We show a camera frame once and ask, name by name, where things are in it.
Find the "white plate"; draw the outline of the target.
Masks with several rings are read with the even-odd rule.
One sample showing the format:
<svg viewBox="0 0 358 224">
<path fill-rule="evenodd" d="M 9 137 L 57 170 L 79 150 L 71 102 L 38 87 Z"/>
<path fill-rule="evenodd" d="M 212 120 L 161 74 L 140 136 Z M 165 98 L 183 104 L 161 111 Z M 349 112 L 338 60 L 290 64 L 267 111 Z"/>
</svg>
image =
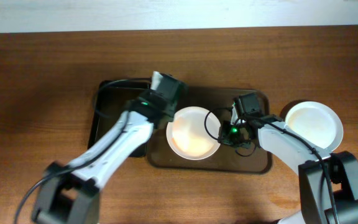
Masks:
<svg viewBox="0 0 358 224">
<path fill-rule="evenodd" d="M 330 107 L 316 101 L 303 101 L 292 106 L 285 122 L 301 137 L 329 151 L 336 150 L 344 137 L 339 116 Z"/>
<path fill-rule="evenodd" d="M 221 123 L 207 109 L 189 106 L 178 110 L 167 124 L 166 139 L 172 151 L 188 160 L 212 156 L 220 147 L 217 138 Z"/>
</svg>

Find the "white plate front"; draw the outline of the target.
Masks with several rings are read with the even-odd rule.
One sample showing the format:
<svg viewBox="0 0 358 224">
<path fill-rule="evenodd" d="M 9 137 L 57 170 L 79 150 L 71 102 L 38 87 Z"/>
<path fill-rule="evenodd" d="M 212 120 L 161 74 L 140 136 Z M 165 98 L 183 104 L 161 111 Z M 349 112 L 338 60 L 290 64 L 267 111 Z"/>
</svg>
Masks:
<svg viewBox="0 0 358 224">
<path fill-rule="evenodd" d="M 292 106 L 285 122 L 301 137 L 329 151 L 336 150 L 344 137 L 339 116 L 330 107 L 316 101 L 303 101 Z"/>
</svg>

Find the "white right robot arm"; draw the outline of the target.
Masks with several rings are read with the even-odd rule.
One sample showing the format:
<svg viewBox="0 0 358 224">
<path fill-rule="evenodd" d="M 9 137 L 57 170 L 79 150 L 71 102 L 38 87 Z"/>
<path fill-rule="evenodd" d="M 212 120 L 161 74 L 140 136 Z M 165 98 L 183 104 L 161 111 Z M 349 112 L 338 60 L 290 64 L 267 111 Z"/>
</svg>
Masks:
<svg viewBox="0 0 358 224">
<path fill-rule="evenodd" d="M 218 141 L 253 144 L 278 157 L 298 176 L 301 210 L 279 223 L 358 223 L 358 161 L 336 152 L 344 130 L 339 116 L 315 101 L 293 105 L 286 117 L 266 115 L 256 94 L 234 98 Z"/>
</svg>

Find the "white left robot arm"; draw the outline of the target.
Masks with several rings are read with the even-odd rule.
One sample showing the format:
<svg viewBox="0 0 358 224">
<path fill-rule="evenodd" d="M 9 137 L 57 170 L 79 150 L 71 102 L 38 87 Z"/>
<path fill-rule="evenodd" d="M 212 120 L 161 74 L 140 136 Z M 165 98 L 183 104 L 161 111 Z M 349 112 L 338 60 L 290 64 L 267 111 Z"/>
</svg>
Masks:
<svg viewBox="0 0 358 224">
<path fill-rule="evenodd" d="M 113 173 L 156 129 L 173 121 L 178 100 L 188 87 L 169 74 L 153 72 L 151 85 L 126 102 L 115 125 L 86 152 L 62 166 L 54 162 L 19 203 L 13 222 L 38 191 L 34 223 L 98 223 L 101 191 Z"/>
</svg>

